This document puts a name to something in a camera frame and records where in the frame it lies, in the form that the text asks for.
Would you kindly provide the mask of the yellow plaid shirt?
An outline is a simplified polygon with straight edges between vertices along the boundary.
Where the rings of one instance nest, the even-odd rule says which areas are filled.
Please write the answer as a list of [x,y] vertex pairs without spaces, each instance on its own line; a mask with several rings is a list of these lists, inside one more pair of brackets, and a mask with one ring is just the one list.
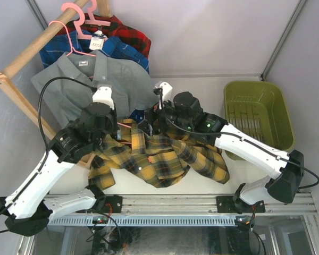
[[177,184],[190,169],[217,183],[225,184],[229,171],[221,150],[203,144],[191,135],[171,127],[165,134],[149,136],[132,119],[131,144],[122,144],[107,135],[95,151],[88,176],[89,184],[102,190],[115,185],[111,170],[125,169],[155,188]]

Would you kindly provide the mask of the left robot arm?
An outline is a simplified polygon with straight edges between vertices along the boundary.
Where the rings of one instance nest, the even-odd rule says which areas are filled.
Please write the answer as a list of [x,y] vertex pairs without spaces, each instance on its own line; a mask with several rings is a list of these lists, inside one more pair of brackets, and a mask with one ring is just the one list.
[[53,185],[79,160],[97,149],[108,134],[117,131],[114,105],[94,102],[78,119],[58,131],[27,179],[9,196],[0,197],[0,215],[7,231],[22,236],[41,232],[49,222],[80,210],[101,212],[106,196],[96,185],[58,198],[47,198]]

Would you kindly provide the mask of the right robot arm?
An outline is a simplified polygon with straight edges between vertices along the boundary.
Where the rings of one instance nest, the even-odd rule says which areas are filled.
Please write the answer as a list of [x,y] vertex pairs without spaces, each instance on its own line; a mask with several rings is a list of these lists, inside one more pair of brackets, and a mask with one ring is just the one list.
[[145,110],[138,128],[148,135],[175,127],[196,140],[229,151],[261,168],[267,176],[243,183],[232,200],[235,209],[245,212],[266,198],[290,204],[304,176],[304,155],[298,151],[279,151],[238,130],[227,120],[205,113],[199,100],[190,92],[175,95],[172,101],[162,88],[155,89],[159,101]]

